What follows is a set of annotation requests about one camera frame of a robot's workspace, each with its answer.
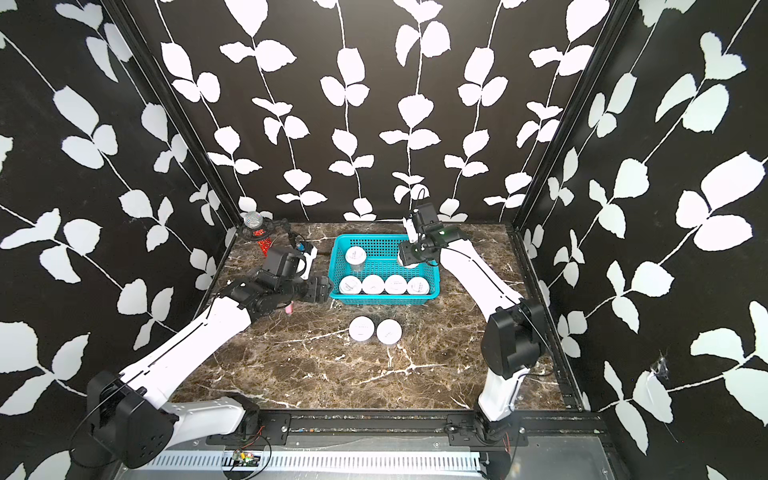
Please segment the yogurt cup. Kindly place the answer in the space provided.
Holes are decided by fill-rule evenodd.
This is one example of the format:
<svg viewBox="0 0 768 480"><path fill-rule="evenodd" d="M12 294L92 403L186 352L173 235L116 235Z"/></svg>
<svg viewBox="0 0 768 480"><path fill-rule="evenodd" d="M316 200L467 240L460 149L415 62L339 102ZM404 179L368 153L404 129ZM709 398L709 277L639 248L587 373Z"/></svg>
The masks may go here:
<svg viewBox="0 0 768 480"><path fill-rule="evenodd" d="M404 295L407 293L408 281L401 275L390 275L385 280L384 286L389 295Z"/></svg>
<svg viewBox="0 0 768 480"><path fill-rule="evenodd" d="M365 295L381 295L385 292L385 281L379 275L368 275L361 283Z"/></svg>
<svg viewBox="0 0 768 480"><path fill-rule="evenodd" d="M362 281L353 275L343 277L339 282L341 295L358 295L362 292Z"/></svg>
<svg viewBox="0 0 768 480"><path fill-rule="evenodd" d="M430 291L430 284L423 277L413 277L407 283L407 292L409 295L423 296L428 295Z"/></svg>
<svg viewBox="0 0 768 480"><path fill-rule="evenodd" d="M355 271L361 271L364 268L367 253L360 246L352 246L345 252L345 261Z"/></svg>
<svg viewBox="0 0 768 480"><path fill-rule="evenodd" d="M355 342L365 343L372 339L376 331L374 322L366 316L354 318L348 328L350 338Z"/></svg>
<svg viewBox="0 0 768 480"><path fill-rule="evenodd" d="M385 345L396 345L401 340L402 333L402 326L394 319L385 319L376 328L377 339Z"/></svg>
<svg viewBox="0 0 768 480"><path fill-rule="evenodd" d="M398 263L407 269L416 268L423 260L417 253L413 251L412 245L408 242L403 242L398 247Z"/></svg>

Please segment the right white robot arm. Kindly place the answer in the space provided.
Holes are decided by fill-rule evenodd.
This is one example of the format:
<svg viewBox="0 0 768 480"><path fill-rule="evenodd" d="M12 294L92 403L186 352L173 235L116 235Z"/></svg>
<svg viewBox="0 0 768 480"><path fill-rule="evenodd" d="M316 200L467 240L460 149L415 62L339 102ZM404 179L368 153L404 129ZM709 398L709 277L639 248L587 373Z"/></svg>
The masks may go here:
<svg viewBox="0 0 768 480"><path fill-rule="evenodd" d="M506 284L477 253L465 232L439 220L432 204L414 206L403 225L408 239L399 246L399 261L405 266L436 263L443 267L486 319L481 353L488 374L478 405L490 422L508 417L524 378L549 350L544 306L526 300Z"/></svg>

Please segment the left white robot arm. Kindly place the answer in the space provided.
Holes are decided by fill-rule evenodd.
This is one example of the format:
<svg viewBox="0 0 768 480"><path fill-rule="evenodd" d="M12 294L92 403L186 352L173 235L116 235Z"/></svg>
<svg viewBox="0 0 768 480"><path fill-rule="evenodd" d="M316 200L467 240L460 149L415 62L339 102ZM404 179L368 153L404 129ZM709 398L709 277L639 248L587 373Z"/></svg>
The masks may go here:
<svg viewBox="0 0 768 480"><path fill-rule="evenodd" d="M311 275L317 249L273 247L263 266L230 281L186 327L120 373L103 371L87 386L88 435L124 466L136 469L166 448L210 436L249 443L263 428L258 406L243 394L174 403L177 388L231 338L257 320L300 301L323 303L328 277Z"/></svg>

